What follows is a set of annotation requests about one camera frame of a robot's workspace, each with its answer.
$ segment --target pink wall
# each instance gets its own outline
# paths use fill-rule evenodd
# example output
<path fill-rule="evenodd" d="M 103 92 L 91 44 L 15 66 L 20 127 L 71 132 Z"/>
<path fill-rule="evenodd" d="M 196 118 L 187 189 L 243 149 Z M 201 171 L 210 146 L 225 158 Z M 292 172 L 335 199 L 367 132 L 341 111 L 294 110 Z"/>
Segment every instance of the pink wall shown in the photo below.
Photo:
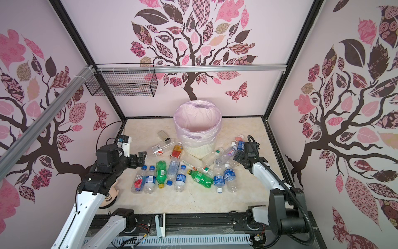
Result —
<path fill-rule="evenodd" d="M 16 0 L 0 7 L 3 154 L 86 64 L 48 1 Z M 95 161 L 101 127 L 116 120 L 105 97 L 92 97 L 85 86 L 73 96 L 0 180 L 2 247 L 51 246 L 73 207 L 77 184 Z M 99 145 L 119 127 L 103 132 Z"/>
<path fill-rule="evenodd" d="M 329 249 L 396 248 L 397 19 L 327 1 L 270 117 Z"/>

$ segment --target fiji water bottle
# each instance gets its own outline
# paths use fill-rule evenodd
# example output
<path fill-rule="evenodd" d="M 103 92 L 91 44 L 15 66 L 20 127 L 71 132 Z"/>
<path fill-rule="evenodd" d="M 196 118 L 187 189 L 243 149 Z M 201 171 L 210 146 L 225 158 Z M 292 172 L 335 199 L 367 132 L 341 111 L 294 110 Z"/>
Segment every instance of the fiji water bottle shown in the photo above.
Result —
<path fill-rule="evenodd" d="M 151 194 L 155 190 L 155 166 L 150 166 L 145 176 L 144 193 Z"/>
<path fill-rule="evenodd" d="M 235 171 L 230 167 L 229 163 L 225 164 L 224 179 L 229 192 L 238 191 L 238 182 L 236 181 Z"/>
<path fill-rule="evenodd" d="M 181 165 L 181 168 L 178 171 L 176 184 L 174 185 L 174 190 L 176 192 L 182 192 L 185 188 L 185 180 L 187 176 L 185 175 L 185 165 Z"/>
<path fill-rule="evenodd" d="M 222 194 L 222 187 L 225 185 L 224 169 L 221 165 L 214 165 L 214 186 L 216 186 L 217 193 Z"/>
<path fill-rule="evenodd" d="M 146 165 L 144 165 L 135 175 L 133 185 L 131 186 L 131 192 L 140 194 L 144 190 L 144 183 L 146 173 Z"/>

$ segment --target butterfly decal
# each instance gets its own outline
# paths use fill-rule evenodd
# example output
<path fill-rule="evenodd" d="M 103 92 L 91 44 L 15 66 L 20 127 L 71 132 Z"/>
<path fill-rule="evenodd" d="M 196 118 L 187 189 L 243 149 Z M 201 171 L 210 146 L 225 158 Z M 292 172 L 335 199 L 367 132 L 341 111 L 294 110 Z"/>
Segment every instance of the butterfly decal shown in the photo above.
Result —
<path fill-rule="evenodd" d="M 101 108 L 99 106 L 97 106 L 97 104 L 96 104 L 96 113 L 97 113 L 98 119 L 94 124 L 93 131 L 98 130 L 99 128 L 102 128 L 102 129 L 105 128 L 106 122 L 104 119 L 106 119 L 106 116 L 109 115 L 109 114 L 106 114 L 105 111 L 101 110 Z"/>
<path fill-rule="evenodd" d="M 228 96 L 231 96 L 233 100 L 238 102 L 238 99 L 240 99 L 240 97 L 248 97 L 247 96 L 248 92 L 246 90 L 247 87 L 248 87 L 247 81 L 245 81 L 245 82 L 243 82 L 242 85 L 240 85 L 238 91 L 226 91 L 225 94 Z"/>

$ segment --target crushed plastic bottle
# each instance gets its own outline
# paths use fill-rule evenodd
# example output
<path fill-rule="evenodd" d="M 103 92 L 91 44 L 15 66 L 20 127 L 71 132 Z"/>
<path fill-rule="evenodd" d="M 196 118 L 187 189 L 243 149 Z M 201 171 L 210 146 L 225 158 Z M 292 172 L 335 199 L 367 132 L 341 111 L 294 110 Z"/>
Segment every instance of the crushed plastic bottle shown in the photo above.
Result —
<path fill-rule="evenodd" d="M 150 166 L 145 175 L 144 193 L 151 194 L 155 191 L 155 166 Z"/>
<path fill-rule="evenodd" d="M 174 185 L 174 190 L 176 192 L 184 191 L 186 179 L 187 179 L 187 176 L 185 174 L 185 165 L 181 165 L 181 168 L 178 170 L 178 174 L 176 177 L 176 184 Z"/>
<path fill-rule="evenodd" d="M 144 190 L 145 182 L 145 173 L 146 173 L 146 165 L 144 165 L 140 170 L 138 170 L 137 174 L 135 175 L 133 185 L 131 186 L 131 192 L 135 194 L 140 194 Z"/>

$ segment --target aluminum rail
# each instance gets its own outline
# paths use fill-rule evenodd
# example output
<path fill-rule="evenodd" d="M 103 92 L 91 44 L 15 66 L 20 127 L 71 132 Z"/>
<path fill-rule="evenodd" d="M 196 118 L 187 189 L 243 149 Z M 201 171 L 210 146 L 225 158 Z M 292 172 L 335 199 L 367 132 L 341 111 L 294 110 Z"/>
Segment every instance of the aluminum rail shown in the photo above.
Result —
<path fill-rule="evenodd" d="M 93 75 L 92 68 L 93 66 L 89 65 L 83 68 L 46 110 L 43 111 L 40 117 L 37 118 L 33 124 L 26 129 L 22 136 L 3 154 L 0 158 L 0 180 L 7 175 L 66 102 L 70 100 L 72 95 L 83 85 L 85 79 Z"/>

